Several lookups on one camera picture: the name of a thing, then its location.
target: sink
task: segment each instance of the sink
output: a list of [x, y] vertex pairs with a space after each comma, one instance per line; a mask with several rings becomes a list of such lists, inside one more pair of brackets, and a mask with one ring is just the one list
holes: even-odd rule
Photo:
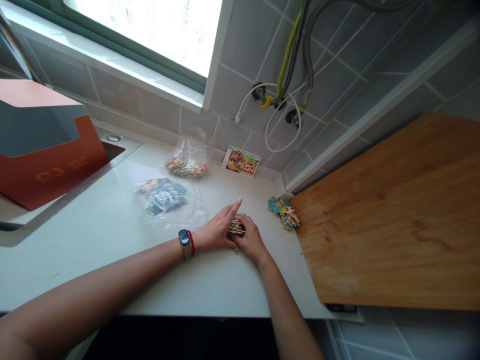
[[18, 245], [142, 145], [142, 142], [129, 137], [118, 136], [99, 127], [95, 129], [110, 160], [108, 164], [76, 188], [33, 211], [25, 209], [2, 195], [0, 197], [0, 246]]

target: wooden cutting board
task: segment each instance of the wooden cutting board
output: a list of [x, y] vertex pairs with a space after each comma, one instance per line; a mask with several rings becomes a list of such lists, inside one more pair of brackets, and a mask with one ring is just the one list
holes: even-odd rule
[[480, 123], [428, 113], [291, 203], [323, 303], [480, 310]]

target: white countertop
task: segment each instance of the white countertop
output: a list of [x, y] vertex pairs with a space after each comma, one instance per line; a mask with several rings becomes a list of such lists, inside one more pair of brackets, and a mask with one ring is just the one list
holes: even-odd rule
[[[101, 121], [95, 125], [144, 144], [19, 245], [0, 247], [0, 312], [178, 235], [177, 228], [143, 225], [132, 192], [132, 183], [162, 177], [172, 147]], [[296, 233], [282, 230], [278, 216], [267, 209], [274, 195], [271, 180], [223, 170], [216, 161], [209, 171], [198, 181], [208, 217], [243, 198], [239, 212], [258, 225], [304, 317], [361, 319], [330, 313], [320, 303]], [[123, 314], [269, 317], [270, 311], [256, 265], [242, 252], [222, 249], [178, 266]]]

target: puzzle box picture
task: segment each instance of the puzzle box picture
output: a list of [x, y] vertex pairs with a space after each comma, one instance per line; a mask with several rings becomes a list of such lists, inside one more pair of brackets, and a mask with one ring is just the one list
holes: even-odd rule
[[261, 157], [229, 145], [221, 165], [222, 169], [253, 178]]

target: stack of puzzle pieces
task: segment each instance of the stack of puzzle pieces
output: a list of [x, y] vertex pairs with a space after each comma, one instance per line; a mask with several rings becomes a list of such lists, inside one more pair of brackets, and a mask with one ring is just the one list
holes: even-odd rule
[[280, 215], [281, 228], [291, 232], [294, 227], [300, 226], [299, 218], [295, 214], [290, 201], [284, 197], [274, 198], [273, 196], [268, 200], [268, 210]]

